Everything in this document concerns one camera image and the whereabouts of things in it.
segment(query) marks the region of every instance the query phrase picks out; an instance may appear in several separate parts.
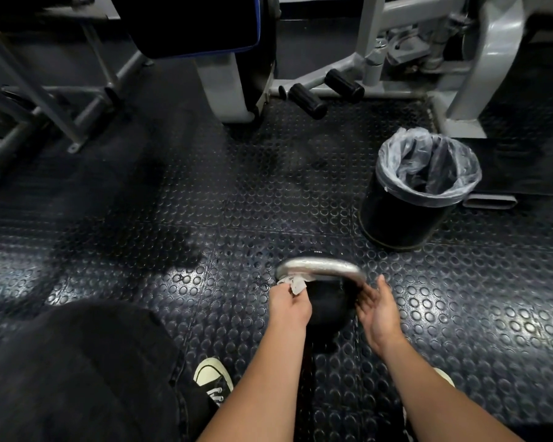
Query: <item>hand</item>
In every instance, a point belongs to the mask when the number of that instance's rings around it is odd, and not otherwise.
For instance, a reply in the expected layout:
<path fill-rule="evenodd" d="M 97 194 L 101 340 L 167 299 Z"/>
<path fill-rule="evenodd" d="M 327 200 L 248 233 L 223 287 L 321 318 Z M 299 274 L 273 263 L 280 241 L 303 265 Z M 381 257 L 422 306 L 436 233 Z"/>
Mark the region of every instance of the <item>hand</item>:
<path fill-rule="evenodd" d="M 305 329 L 311 317 L 311 303 L 307 289 L 294 296 L 291 285 L 282 283 L 268 292 L 269 323 L 284 324 L 286 327 Z"/>
<path fill-rule="evenodd" d="M 377 289 L 364 284 L 356 302 L 356 314 L 364 327 L 369 346 L 383 357 L 385 348 L 394 341 L 405 341 L 400 327 L 398 306 L 384 275 L 377 278 Z"/>

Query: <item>black trash bin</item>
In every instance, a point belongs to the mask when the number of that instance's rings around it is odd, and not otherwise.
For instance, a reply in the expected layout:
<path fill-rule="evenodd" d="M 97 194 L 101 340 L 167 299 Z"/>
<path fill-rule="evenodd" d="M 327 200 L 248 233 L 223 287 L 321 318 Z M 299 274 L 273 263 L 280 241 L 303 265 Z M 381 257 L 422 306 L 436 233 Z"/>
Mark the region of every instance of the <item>black trash bin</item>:
<path fill-rule="evenodd" d="M 479 161 L 463 143 L 423 128 L 400 128 L 379 150 L 360 227 L 379 245 L 418 248 L 480 180 Z"/>

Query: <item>silver metal handle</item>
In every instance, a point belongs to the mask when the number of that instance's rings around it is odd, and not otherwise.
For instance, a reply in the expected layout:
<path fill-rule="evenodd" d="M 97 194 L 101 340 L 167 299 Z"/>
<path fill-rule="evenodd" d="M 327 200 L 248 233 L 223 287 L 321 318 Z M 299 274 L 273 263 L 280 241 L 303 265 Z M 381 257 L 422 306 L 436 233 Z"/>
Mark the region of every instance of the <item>silver metal handle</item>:
<path fill-rule="evenodd" d="M 363 270 L 354 263 L 345 260 L 305 256 L 292 258 L 282 262 L 276 269 L 276 279 L 293 274 L 318 274 L 320 276 L 347 277 L 361 286 L 367 280 Z"/>

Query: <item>forearm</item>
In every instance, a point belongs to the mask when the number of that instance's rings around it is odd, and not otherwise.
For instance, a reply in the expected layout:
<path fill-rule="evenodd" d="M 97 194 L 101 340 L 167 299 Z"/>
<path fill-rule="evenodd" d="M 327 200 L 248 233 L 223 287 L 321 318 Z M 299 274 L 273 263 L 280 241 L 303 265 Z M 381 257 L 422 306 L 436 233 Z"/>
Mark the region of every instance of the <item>forearm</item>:
<path fill-rule="evenodd" d="M 420 442 L 521 441 L 438 375 L 405 338 L 385 347 L 383 359 Z"/>
<path fill-rule="evenodd" d="M 305 328 L 270 323 L 242 379 L 199 441 L 292 441 Z"/>

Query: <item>kettlebell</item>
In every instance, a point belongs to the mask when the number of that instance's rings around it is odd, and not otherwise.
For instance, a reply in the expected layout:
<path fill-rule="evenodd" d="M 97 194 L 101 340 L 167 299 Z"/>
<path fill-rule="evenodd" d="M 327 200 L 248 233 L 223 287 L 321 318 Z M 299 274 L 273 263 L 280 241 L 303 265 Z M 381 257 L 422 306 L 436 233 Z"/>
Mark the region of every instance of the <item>kettlebell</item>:
<path fill-rule="evenodd" d="M 286 259 L 276 269 L 277 282 L 287 276 L 309 274 L 306 282 L 313 312 L 308 329 L 338 331 L 351 319 L 358 291 L 366 282 L 363 270 L 324 252 L 305 252 Z"/>

